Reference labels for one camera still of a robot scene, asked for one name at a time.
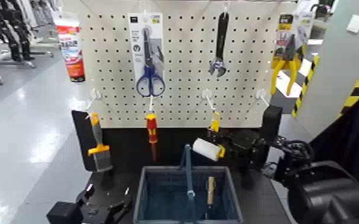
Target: blue-handled scissors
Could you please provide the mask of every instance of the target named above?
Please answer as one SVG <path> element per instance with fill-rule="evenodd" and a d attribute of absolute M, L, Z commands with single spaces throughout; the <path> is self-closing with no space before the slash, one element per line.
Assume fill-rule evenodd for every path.
<path fill-rule="evenodd" d="M 150 34 L 148 28 L 143 28 L 145 66 L 144 74 L 137 82 L 137 91 L 143 97 L 157 97 L 166 89 L 164 80 L 157 74 L 151 57 Z"/>

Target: white pegboard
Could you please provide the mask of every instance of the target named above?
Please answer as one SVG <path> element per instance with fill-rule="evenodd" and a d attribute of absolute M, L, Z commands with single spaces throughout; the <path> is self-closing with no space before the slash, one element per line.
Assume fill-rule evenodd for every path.
<path fill-rule="evenodd" d="M 213 92 L 223 127 L 260 127 L 266 105 L 255 98 L 269 90 L 270 60 L 278 18 L 295 9 L 291 2 L 236 1 L 224 48 L 227 73 L 208 73 L 215 57 L 219 1 L 149 1 L 163 14 L 166 91 L 154 101 L 159 127 L 206 127 L 212 112 L 202 90 Z M 81 20 L 85 76 L 104 102 L 91 110 L 102 127 L 145 127 L 148 98 L 138 95 L 132 66 L 127 13 L 141 12 L 140 1 L 64 0 Z"/>

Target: yellow-handled pliers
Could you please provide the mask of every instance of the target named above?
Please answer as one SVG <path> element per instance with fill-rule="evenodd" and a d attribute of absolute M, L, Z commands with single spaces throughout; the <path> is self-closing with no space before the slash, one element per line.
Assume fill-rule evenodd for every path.
<path fill-rule="evenodd" d="M 287 41 L 287 45 L 285 47 L 285 51 L 282 56 L 282 59 L 278 62 L 277 66 L 273 71 L 273 76 L 271 78 L 271 89 L 270 89 L 270 93 L 272 95 L 275 94 L 276 92 L 276 81 L 277 81 L 278 73 L 286 65 L 286 63 L 288 63 L 289 65 L 289 70 L 291 74 L 287 87 L 287 95 L 291 93 L 291 87 L 295 83 L 296 75 L 298 74 L 296 68 L 296 60 L 298 60 L 298 57 L 295 56 L 295 35 L 291 35 L 291 37 Z"/>

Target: white wall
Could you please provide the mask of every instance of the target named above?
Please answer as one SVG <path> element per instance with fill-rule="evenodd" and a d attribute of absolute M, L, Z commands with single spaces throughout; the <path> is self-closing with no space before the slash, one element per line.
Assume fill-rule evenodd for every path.
<path fill-rule="evenodd" d="M 337 118 L 359 78 L 359 33 L 346 31 L 353 14 L 359 15 L 359 1 L 338 2 L 319 52 L 320 62 L 299 110 L 297 120 L 312 136 Z"/>

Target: light switch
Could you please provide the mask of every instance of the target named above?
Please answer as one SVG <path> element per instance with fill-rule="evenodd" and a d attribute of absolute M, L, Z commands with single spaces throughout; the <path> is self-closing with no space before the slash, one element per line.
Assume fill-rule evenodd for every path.
<path fill-rule="evenodd" d="M 346 29 L 354 33 L 359 32 L 359 15 L 352 15 L 351 21 Z"/>

